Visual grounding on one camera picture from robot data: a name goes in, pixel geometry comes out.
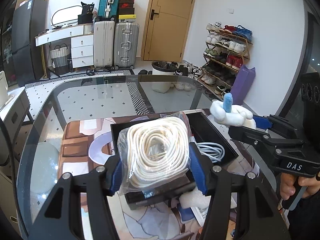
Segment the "person's right hand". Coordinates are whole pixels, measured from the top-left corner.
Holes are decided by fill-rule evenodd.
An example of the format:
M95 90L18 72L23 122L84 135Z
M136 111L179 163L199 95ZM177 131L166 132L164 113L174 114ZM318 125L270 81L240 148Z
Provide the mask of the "person's right hand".
M280 177L280 195L283 200L288 200L292 195L295 194L296 188L294 183L296 182L296 177L282 173ZM298 184L303 187L306 186L306 191L303 193L302 198L308 198L319 191L320 183L319 181L313 178L305 178L305 177L298 177Z

